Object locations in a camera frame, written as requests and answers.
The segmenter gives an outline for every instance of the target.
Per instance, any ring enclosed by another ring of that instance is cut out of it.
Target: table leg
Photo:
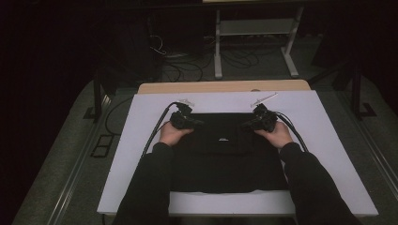
[[[296,69],[295,64],[293,63],[293,59],[290,56],[290,51],[292,50],[292,46],[293,46],[293,42],[295,40],[296,37],[296,33],[298,31],[299,28],[299,21],[301,19],[301,15],[302,15],[302,11],[304,10],[304,7],[299,7],[295,20],[292,24],[292,28],[290,29],[290,34],[289,34],[289,39],[287,40],[286,46],[282,47],[282,54],[284,57],[284,61],[287,64],[287,67],[289,68],[290,71],[290,76],[292,76],[292,78],[297,78],[299,76],[299,73]]]
[[[216,51],[214,53],[214,75],[217,80],[222,79],[222,59],[220,56],[220,11],[217,10],[216,18]]]

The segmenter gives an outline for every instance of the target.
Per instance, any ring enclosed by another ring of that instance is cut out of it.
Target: dark background
[[[171,16],[173,13],[161,11],[92,10],[103,8],[103,2],[0,3],[2,224],[13,220],[71,105],[96,72],[109,94],[118,86],[155,81],[161,58],[148,48],[153,44],[148,27],[151,32],[167,34],[167,26],[172,24],[169,34],[174,35],[165,38],[174,43],[186,39],[185,46],[179,47],[195,53],[202,51],[203,35],[214,35],[214,11],[199,11],[191,17],[191,11],[179,11],[176,18]],[[291,11],[290,7],[278,9],[282,14]],[[393,4],[372,1],[310,6],[304,10],[298,33],[325,35],[314,59],[318,66],[330,68],[350,55],[351,62],[377,85],[397,113],[398,34],[394,9]],[[245,14],[236,8],[228,10],[231,17]],[[248,14],[255,18],[262,15],[253,8]]]

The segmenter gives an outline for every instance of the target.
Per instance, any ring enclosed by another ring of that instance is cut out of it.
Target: gray carpet
[[[308,80],[323,70],[311,66],[319,42],[320,37],[303,37],[298,38],[295,42],[292,57],[301,79]],[[283,37],[268,41],[266,45],[262,46],[262,49],[256,52],[258,53],[256,55],[258,63],[256,63],[255,57],[250,56],[252,58],[249,60],[252,65],[247,68],[237,68],[237,66],[243,66],[243,64],[247,65],[246,59],[236,57],[235,60],[240,60],[238,61],[240,63],[232,63],[232,65],[223,59],[223,79],[225,81],[290,79],[282,54],[279,51],[282,43]],[[231,52],[231,46],[228,47],[226,44],[225,48],[229,48],[229,50],[223,51],[227,57],[237,56],[237,53],[239,55],[250,53],[253,50],[249,48],[245,52]],[[181,71],[183,71],[183,76],[179,77],[180,81],[196,81],[199,79],[201,70],[187,64],[188,61],[191,64],[204,67],[202,68],[201,81],[214,81],[214,65],[211,57],[212,53],[210,52],[194,61],[189,57],[180,58],[177,61],[168,60],[174,66],[179,66],[180,71],[175,67],[165,67],[158,82],[173,81]],[[348,110],[349,86],[344,92],[335,92],[330,85],[333,78],[333,76],[327,77],[314,85],[313,88],[324,104],[347,154],[379,211],[379,216],[362,218],[361,221],[364,225],[394,224],[398,221],[397,199],[393,196],[388,183],[375,164],[371,149],[360,132],[358,122]],[[14,224],[46,224],[47,221],[51,221],[50,224],[102,223],[101,215],[96,210],[119,137],[115,135],[107,157],[91,157],[90,154],[94,150],[100,135],[109,134],[105,126],[108,113],[111,113],[107,121],[108,129],[114,133],[121,132],[129,110],[130,100],[122,102],[130,99],[134,93],[135,90],[131,89],[119,90],[115,96],[111,97],[110,103],[104,103],[104,115],[97,125],[93,125],[92,120],[83,119],[86,109],[93,106],[92,84],[87,85],[70,110],[69,117]],[[370,130],[377,146],[385,155],[391,167],[398,173],[398,156],[395,151],[396,146],[398,146],[396,139],[398,134],[397,116],[382,100],[375,86],[367,80],[362,82],[362,101],[371,104],[377,113],[377,117],[364,118],[361,124]],[[103,151],[103,148],[99,148],[96,154],[100,155]],[[71,174],[75,175],[75,179],[69,179]],[[69,184],[71,192],[62,195],[64,186],[67,184]],[[68,196],[62,201],[65,204],[65,211],[56,211],[54,216],[51,217],[60,196]],[[112,218],[105,217],[105,220],[106,224],[110,224]]]

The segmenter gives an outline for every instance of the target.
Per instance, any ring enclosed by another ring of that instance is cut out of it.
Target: controller cable
[[[161,121],[163,121],[164,117],[166,116],[166,114],[169,112],[170,107],[172,107],[173,105],[178,105],[178,104],[182,104],[180,102],[172,102],[169,106],[166,107],[166,109],[164,109],[163,113],[161,114],[161,118],[159,118],[158,123],[156,124],[156,126],[153,128],[151,135],[149,136],[149,139],[145,145],[143,154],[141,155],[141,158],[146,154],[149,145],[152,143],[153,138],[155,137],[155,135],[158,133],[158,131],[160,130],[159,126],[161,125]]]
[[[307,146],[305,145],[304,141],[302,140],[301,136],[299,135],[299,133],[296,131],[295,126],[293,126],[292,121],[289,119],[289,117],[287,117],[285,114],[281,113],[281,112],[273,112],[276,114],[276,116],[278,116],[278,118],[280,118],[291,130],[292,132],[296,135],[296,137],[298,138],[299,143],[301,144],[302,149],[304,150],[304,152],[309,152]]]

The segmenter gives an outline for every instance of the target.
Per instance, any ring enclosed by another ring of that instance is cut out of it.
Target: floor
[[[222,40],[223,80],[290,79],[280,52],[285,37],[254,38],[252,45],[243,48],[241,43],[248,39]],[[311,65],[320,40],[321,37],[298,37],[295,42],[291,55],[301,79],[309,80],[324,70]],[[209,47],[205,56],[184,56],[183,52],[168,55],[156,82],[214,81],[213,40],[206,41]],[[363,79],[361,103],[369,103],[376,116],[359,121],[349,109],[350,85],[344,91],[335,91],[331,87],[334,77],[331,74],[312,85],[312,89],[324,104],[379,212],[377,217],[360,220],[364,225],[394,224],[398,221],[398,117],[377,88]],[[84,119],[87,109],[93,107],[92,88],[89,83],[76,99],[13,224],[111,224],[112,218],[98,214],[97,207],[137,90],[122,88],[105,97],[103,115],[94,124],[92,119]]]

